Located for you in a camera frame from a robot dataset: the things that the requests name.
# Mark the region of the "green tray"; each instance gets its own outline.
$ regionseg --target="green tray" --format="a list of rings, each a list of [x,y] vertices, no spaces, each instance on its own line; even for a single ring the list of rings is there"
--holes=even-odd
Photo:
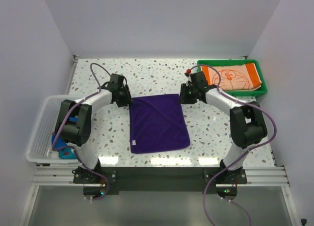
[[[255,91],[225,91],[229,95],[232,96],[261,96],[267,93],[267,87],[259,66],[259,63],[254,59],[213,59],[213,60],[198,60],[197,64],[205,64],[209,66],[234,66],[234,65],[243,65],[246,63],[254,63],[255,67],[257,69],[257,72],[260,76],[260,79],[262,81],[261,87]]]

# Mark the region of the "table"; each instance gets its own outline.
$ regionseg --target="table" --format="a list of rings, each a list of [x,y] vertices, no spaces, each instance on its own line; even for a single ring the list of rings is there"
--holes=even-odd
[[[69,94],[82,97],[96,91],[90,63],[104,66],[110,73],[122,74],[128,80],[133,98],[160,94],[179,94],[184,72],[198,59],[79,59]],[[101,84],[109,76],[95,66]],[[246,101],[254,97],[241,97]],[[198,102],[182,105],[191,144],[179,151],[133,154],[130,151],[129,109],[108,105],[93,115],[89,142],[102,166],[119,167],[217,167],[231,146],[229,117],[219,109]],[[270,145],[253,150],[244,167],[274,167]]]

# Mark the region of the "white plastic basket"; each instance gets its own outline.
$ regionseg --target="white plastic basket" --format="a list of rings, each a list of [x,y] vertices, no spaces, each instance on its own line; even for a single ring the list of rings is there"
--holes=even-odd
[[[77,160],[60,159],[58,152],[51,150],[51,138],[61,102],[66,99],[77,100],[79,98],[83,98],[83,96],[56,95],[50,96],[45,100],[27,147],[26,158],[28,161],[42,164],[69,164],[78,162]]]

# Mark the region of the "orange cloth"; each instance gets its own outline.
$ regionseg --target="orange cloth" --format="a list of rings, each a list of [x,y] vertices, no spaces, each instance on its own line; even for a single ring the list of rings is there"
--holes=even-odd
[[[219,77],[217,73],[202,66],[202,71],[205,74],[209,85],[217,85]],[[248,63],[241,66],[224,66],[214,67],[221,75],[220,87],[225,90],[257,90],[260,88],[262,81],[256,70],[254,63]]]

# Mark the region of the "purple cable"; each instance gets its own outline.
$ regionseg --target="purple cable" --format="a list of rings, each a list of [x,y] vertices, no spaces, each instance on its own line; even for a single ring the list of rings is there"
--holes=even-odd
[[[60,150],[65,149],[65,148],[67,148],[67,147],[72,148],[72,149],[74,150],[74,154],[75,154],[75,156],[77,157],[79,163],[81,163],[82,166],[83,166],[85,169],[87,169],[90,173],[92,173],[92,174],[94,174],[94,175],[97,175],[97,176],[99,176],[99,177],[101,177],[101,178],[103,178],[103,179],[105,180],[105,182],[107,183],[107,187],[106,187],[106,191],[104,192],[104,194],[102,194],[102,195],[101,195],[100,197],[98,197],[98,198],[92,199],[92,200],[98,200],[98,199],[103,198],[103,197],[108,193],[108,191],[109,191],[109,181],[108,181],[108,179],[107,179],[104,175],[101,175],[101,174],[99,174],[99,173],[93,171],[93,170],[90,169],[89,167],[87,167],[87,166],[82,162],[82,160],[80,159],[80,157],[79,157],[79,155],[78,155],[78,153],[77,153],[77,151],[75,150],[74,147],[72,147],[72,146],[64,146],[64,147],[60,147],[60,148],[57,148],[57,149],[54,148],[55,145],[56,145],[56,142],[57,142],[57,140],[59,139],[60,134],[61,134],[61,132],[62,132],[64,126],[65,126],[65,123],[66,123],[67,120],[69,119],[69,117],[70,117],[71,113],[73,112],[73,110],[74,110],[76,107],[78,107],[80,104],[82,104],[85,100],[87,100],[87,99],[89,99],[89,98],[91,98],[91,97],[97,95],[97,94],[101,91],[100,82],[99,82],[99,80],[97,79],[97,77],[96,77],[96,75],[95,75],[95,73],[94,73],[94,71],[93,71],[93,68],[92,68],[93,65],[97,65],[97,66],[101,67],[102,69],[104,69],[104,70],[110,75],[110,73],[109,73],[104,67],[102,67],[101,65],[99,65],[99,64],[97,64],[97,63],[91,63],[91,64],[90,64],[90,71],[92,72],[92,75],[93,75],[94,79],[96,80],[96,82],[97,82],[97,84],[98,84],[98,89],[99,89],[99,91],[98,91],[98,92],[95,92],[95,93],[93,93],[93,94],[91,94],[91,95],[89,95],[89,96],[86,96],[84,99],[82,99],[82,100],[79,101],[78,103],[74,104],[74,106],[70,108],[70,110],[68,111],[68,113],[65,115],[65,117],[64,117],[64,119],[63,119],[63,121],[62,121],[62,123],[61,123],[61,125],[60,125],[60,127],[59,127],[59,129],[58,129],[57,134],[55,135],[55,138],[54,138],[54,141],[53,141],[53,143],[52,143],[52,148],[51,148],[51,149],[52,149],[53,151],[60,151]]]
[[[220,73],[217,71],[217,69],[215,69],[215,68],[213,68],[212,66],[209,66],[209,65],[201,64],[201,65],[193,66],[193,67],[191,68],[191,70],[193,70],[194,68],[203,67],[203,66],[213,69],[213,70],[218,74],[219,82],[218,82],[218,84],[217,84],[217,91],[219,92],[219,94],[221,94],[222,96],[228,98],[229,100],[231,100],[231,101],[233,101],[233,102],[239,103],[239,104],[241,104],[241,105],[246,105],[246,106],[249,106],[249,107],[252,107],[252,108],[254,108],[254,109],[259,110],[260,112],[264,113],[264,114],[269,118],[269,120],[272,122],[272,124],[273,124],[273,126],[274,126],[274,133],[273,133],[273,135],[271,136],[271,138],[270,138],[269,140],[265,141],[264,143],[258,144],[258,145],[256,145],[256,146],[253,146],[253,147],[247,149],[237,160],[235,160],[235,161],[234,161],[233,163],[231,163],[229,166],[227,166],[226,168],[224,168],[223,170],[221,170],[220,172],[218,172],[217,174],[215,174],[215,175],[209,180],[209,182],[207,183],[206,188],[205,188],[205,190],[204,190],[204,194],[203,194],[203,208],[204,208],[204,212],[205,212],[205,214],[206,214],[208,220],[210,221],[210,223],[211,223],[213,226],[216,226],[216,224],[212,221],[212,219],[211,219],[211,217],[210,217],[210,215],[209,215],[209,213],[207,212],[207,209],[206,209],[206,202],[205,202],[205,201],[206,201],[206,192],[207,192],[207,190],[208,190],[210,184],[211,184],[219,175],[221,175],[222,173],[224,173],[224,172],[225,172],[226,170],[228,170],[231,166],[233,166],[235,163],[237,163],[237,162],[240,161],[242,158],[244,158],[251,150],[257,149],[257,148],[259,148],[259,147],[261,147],[261,146],[264,146],[264,145],[270,143],[271,141],[273,141],[274,138],[275,138],[276,135],[277,135],[277,126],[276,126],[276,124],[275,124],[274,119],[273,119],[267,112],[265,112],[263,109],[261,109],[260,107],[258,107],[258,106],[256,106],[256,105],[253,105],[253,104],[250,104],[250,103],[238,101],[238,100],[234,99],[233,97],[230,97],[230,96],[228,96],[228,95],[225,95],[224,93],[221,93],[221,92],[220,92],[220,88],[219,88],[219,85],[220,85],[220,82],[221,82],[221,76],[220,76]],[[234,205],[240,207],[240,208],[246,213],[246,215],[247,215],[248,218],[249,218],[249,225],[252,226],[252,219],[251,219],[250,213],[249,213],[244,207],[242,207],[241,205],[239,205],[237,202],[231,201],[231,203],[233,203]]]

